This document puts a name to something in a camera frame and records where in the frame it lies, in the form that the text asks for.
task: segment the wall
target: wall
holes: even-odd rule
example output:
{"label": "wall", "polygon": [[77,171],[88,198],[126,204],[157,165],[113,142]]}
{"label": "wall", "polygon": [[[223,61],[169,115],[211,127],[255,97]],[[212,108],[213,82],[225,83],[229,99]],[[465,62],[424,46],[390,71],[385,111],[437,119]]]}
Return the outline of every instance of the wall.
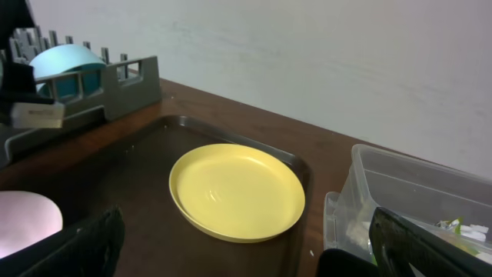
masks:
{"label": "wall", "polygon": [[163,78],[492,178],[489,0],[32,0]]}

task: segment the brown table surface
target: brown table surface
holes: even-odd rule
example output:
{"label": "brown table surface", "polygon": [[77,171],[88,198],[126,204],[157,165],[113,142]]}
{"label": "brown table surface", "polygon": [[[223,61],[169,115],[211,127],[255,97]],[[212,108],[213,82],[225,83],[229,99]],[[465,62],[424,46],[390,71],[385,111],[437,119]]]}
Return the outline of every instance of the brown table surface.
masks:
{"label": "brown table surface", "polygon": [[311,204],[306,206],[298,276],[313,276],[323,251],[323,207],[327,192],[339,192],[351,165],[355,138],[244,105],[194,88],[161,80],[163,100],[104,124],[0,171],[0,189],[25,178],[54,175],[163,115],[188,115],[300,156],[314,174]]}

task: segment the dark brown tray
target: dark brown tray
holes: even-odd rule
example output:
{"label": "dark brown tray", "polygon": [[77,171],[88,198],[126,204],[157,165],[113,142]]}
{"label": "dark brown tray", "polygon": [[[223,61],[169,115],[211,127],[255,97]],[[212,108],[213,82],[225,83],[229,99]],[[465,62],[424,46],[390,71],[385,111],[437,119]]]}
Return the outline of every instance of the dark brown tray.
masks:
{"label": "dark brown tray", "polygon": [[48,196],[60,207],[65,226],[119,205],[126,237],[116,276],[295,275],[305,213],[276,238],[237,244],[199,231],[173,203],[168,188],[173,164],[192,149],[221,142],[251,146],[287,164],[301,180],[308,205],[311,175],[301,159],[177,115],[151,123],[53,179],[10,189]]}

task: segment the gray dish rack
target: gray dish rack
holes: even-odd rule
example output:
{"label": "gray dish rack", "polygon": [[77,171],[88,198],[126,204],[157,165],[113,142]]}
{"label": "gray dish rack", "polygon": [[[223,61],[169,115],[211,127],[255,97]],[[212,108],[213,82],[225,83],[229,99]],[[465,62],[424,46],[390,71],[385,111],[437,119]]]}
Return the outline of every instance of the gray dish rack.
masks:
{"label": "gray dish rack", "polygon": [[[17,30],[10,43],[15,62],[28,64],[36,55],[59,45],[55,31],[49,32],[44,38],[41,29]],[[71,36],[66,36],[67,44],[73,43]],[[83,42],[91,48],[89,42]],[[128,113],[161,100],[157,56],[128,60],[121,54],[121,61],[111,63],[109,50],[101,49],[101,60],[106,63],[104,68],[90,71],[77,71],[39,78],[36,84],[46,84],[52,98],[65,105],[65,117],[62,128],[12,128],[0,125],[0,168],[12,162],[13,157],[37,145],[46,143],[56,137],[65,135],[76,129],[101,120],[113,121]],[[138,73],[128,70],[129,65],[138,65]],[[100,86],[90,95],[85,94],[82,77],[97,72]],[[58,97],[56,82],[72,78],[76,81],[76,95]]]}

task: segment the clear plastic bin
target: clear plastic bin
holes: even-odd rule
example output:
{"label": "clear plastic bin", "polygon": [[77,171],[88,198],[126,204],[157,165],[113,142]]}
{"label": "clear plastic bin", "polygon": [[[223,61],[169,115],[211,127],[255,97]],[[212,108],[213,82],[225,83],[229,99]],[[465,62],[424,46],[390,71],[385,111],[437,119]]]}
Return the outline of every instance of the clear plastic bin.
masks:
{"label": "clear plastic bin", "polygon": [[391,209],[450,243],[492,254],[478,242],[434,225],[463,219],[464,225],[492,227],[492,181],[366,145],[352,148],[352,166],[340,194],[325,199],[324,247],[373,261],[368,228],[378,206]]}

